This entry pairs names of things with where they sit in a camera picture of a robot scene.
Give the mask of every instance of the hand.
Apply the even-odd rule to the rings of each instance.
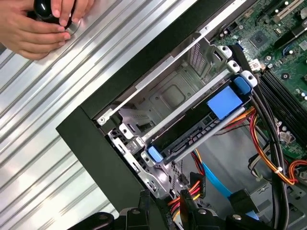
[[[86,13],[89,12],[94,0],[51,0],[52,14],[59,18],[59,23],[62,26],[67,25],[75,1],[76,7],[71,18],[74,23],[77,23]]]
[[[64,27],[26,17],[33,0],[0,0],[0,43],[31,60],[42,59],[65,44],[70,35]]]

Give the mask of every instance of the green circuit board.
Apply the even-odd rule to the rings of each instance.
[[[287,49],[273,48],[273,44],[281,36],[302,23],[299,13],[307,7],[307,0],[278,23],[273,21],[272,13],[262,16],[259,20],[261,13],[271,2],[272,0],[259,0],[226,28],[227,33],[223,36],[218,34],[213,43],[216,45],[239,44],[248,61],[258,59],[263,68],[270,65],[275,76],[307,109],[307,101],[301,95],[302,92],[307,95],[307,32],[290,46],[286,46]],[[283,55],[285,50],[292,50],[293,54],[285,56]],[[282,76],[285,73],[289,77],[283,80]],[[284,144],[283,151],[287,156],[295,159],[307,156],[306,150],[295,141],[288,145]]]

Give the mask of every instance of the sheet metal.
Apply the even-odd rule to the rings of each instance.
[[[0,229],[67,229],[118,215],[55,128],[196,0],[96,0],[64,47],[0,55]]]

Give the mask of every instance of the finger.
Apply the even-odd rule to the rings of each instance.
[[[76,0],[76,8],[72,16],[72,21],[74,23],[78,23],[78,21],[80,21],[87,5],[88,5],[88,0]]]
[[[33,0],[23,0],[18,1],[17,3],[21,4],[21,8],[23,11],[33,11],[34,10],[34,4]]]
[[[53,16],[56,18],[59,18],[61,15],[61,9],[62,9],[62,1],[61,0],[51,0],[51,10]]]
[[[17,26],[20,30],[37,34],[49,34],[65,31],[63,26],[52,23],[38,22],[22,15],[17,15],[16,22],[18,22]]]
[[[21,56],[23,56],[24,58],[30,59],[30,60],[40,60],[44,57],[46,57],[48,55],[48,53],[44,53],[44,54],[34,54],[25,50],[20,50],[18,52]]]
[[[87,7],[86,7],[85,12],[83,13],[82,17],[85,16],[90,11],[93,4],[94,4],[94,0],[88,0]]]
[[[24,32],[20,36],[22,38],[22,41],[34,44],[52,44],[57,42],[63,42],[71,38],[70,34],[67,32],[55,34],[33,34],[29,32]]]
[[[23,42],[20,44],[21,49],[24,51],[28,51],[30,53],[35,53],[35,54],[44,54],[44,53],[49,53],[50,51],[54,49],[58,49],[65,45],[65,42],[60,42],[60,43],[53,43],[53,44],[48,44],[48,45],[39,45],[39,44],[33,44],[29,42]]]
[[[75,0],[63,0],[62,1],[62,11],[61,11],[61,16],[59,18],[59,23],[61,26],[65,27],[67,25],[74,1]]]

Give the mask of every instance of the motherboard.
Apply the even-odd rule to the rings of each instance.
[[[298,35],[295,32],[299,29],[301,33]],[[292,34],[297,36],[291,40],[289,36]],[[234,22],[222,28],[213,43],[239,46],[255,74],[265,73],[269,80],[275,77],[278,83],[289,92],[282,97],[290,96],[295,100],[296,105],[293,111],[285,116],[291,116],[291,113],[297,112],[296,108],[300,107],[299,109],[303,110],[300,115],[304,117],[307,110],[306,0],[259,0]],[[285,100],[284,104],[291,104],[291,100]],[[290,133],[287,130],[288,127],[281,121],[277,122],[280,124],[282,133]],[[305,138],[307,133],[303,131],[299,135]],[[289,158],[306,158],[307,150],[304,141],[297,141],[295,135],[292,137],[283,144],[283,152]]]

